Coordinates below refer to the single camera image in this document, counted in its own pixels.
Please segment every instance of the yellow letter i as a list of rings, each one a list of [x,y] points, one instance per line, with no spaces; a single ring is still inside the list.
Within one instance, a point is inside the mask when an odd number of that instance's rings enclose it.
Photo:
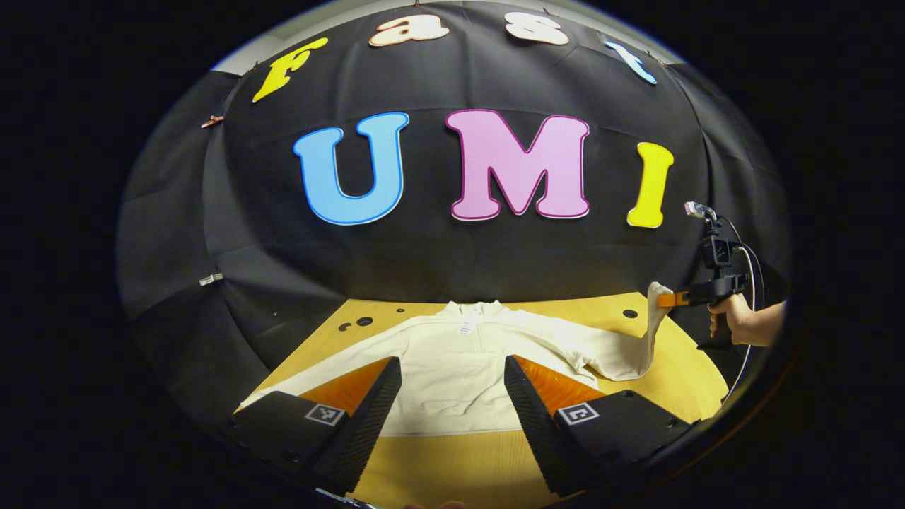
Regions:
[[[656,228],[663,223],[663,191],[666,172],[672,166],[672,153],[656,143],[641,142],[638,154],[644,161],[638,203],[628,212],[628,224],[641,228]]]

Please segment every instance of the clip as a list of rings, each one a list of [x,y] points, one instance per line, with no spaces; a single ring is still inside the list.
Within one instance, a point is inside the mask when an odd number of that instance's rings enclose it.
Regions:
[[[222,121],[224,121],[224,118],[223,118],[223,117],[215,117],[214,115],[211,115],[211,119],[210,119],[210,120],[208,120],[207,122],[201,124],[201,129],[211,127],[211,126],[213,126],[215,123],[222,122]]]
[[[198,284],[204,286],[206,284],[213,283],[214,281],[220,281],[224,278],[224,273],[211,274],[207,276],[205,279],[199,279]]]

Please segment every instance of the sweatshirt sleeve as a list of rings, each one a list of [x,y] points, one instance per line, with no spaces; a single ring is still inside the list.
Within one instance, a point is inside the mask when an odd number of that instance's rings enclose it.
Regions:
[[[343,351],[337,352],[314,366],[296,373],[279,383],[271,385],[267,389],[253,392],[251,396],[242,402],[242,407],[248,407],[258,399],[263,398],[275,390],[298,396],[303,392],[314,389],[321,384],[327,383],[350,371],[357,370],[371,362],[376,362],[391,356],[401,358],[408,349],[408,334],[406,329],[417,323],[417,317],[402,322],[376,336],[372,336]]]
[[[638,379],[653,363],[656,333],[669,311],[657,307],[657,296],[664,293],[672,293],[672,290],[656,282],[648,287],[647,331],[641,338],[554,318],[554,342],[562,345],[566,358],[576,370],[590,365],[613,381]]]

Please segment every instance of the yellow tabletop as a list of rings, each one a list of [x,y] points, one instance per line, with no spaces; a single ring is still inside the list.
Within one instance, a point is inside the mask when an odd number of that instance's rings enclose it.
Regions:
[[[647,328],[647,299],[640,293],[505,305],[634,337],[641,337]],[[445,306],[350,299],[256,391],[410,318],[436,314]],[[623,310],[635,311],[638,316],[627,318]],[[374,322],[356,325],[365,316]],[[343,323],[351,325],[340,331]],[[686,422],[713,416],[719,409],[719,399],[729,391],[716,366],[669,316],[657,331],[653,363],[643,377],[614,382],[595,375],[605,394],[634,390]],[[350,495],[385,509],[400,509],[405,504],[436,507],[448,500],[465,502],[468,509],[524,509],[562,500],[547,490],[521,431],[453,437],[380,437]]]

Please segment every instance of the yellow letter f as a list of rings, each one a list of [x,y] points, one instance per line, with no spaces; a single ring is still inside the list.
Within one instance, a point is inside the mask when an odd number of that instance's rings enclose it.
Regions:
[[[311,54],[311,51],[309,50],[316,50],[326,43],[327,37],[321,37],[311,44],[305,44],[298,50],[286,53],[282,57],[274,60],[273,63],[271,63],[271,71],[267,74],[267,78],[264,79],[264,85],[261,86],[258,93],[254,94],[252,102],[259,101],[262,97],[288,83],[289,76],[286,75],[286,72],[299,69],[301,65],[308,60],[308,55]]]

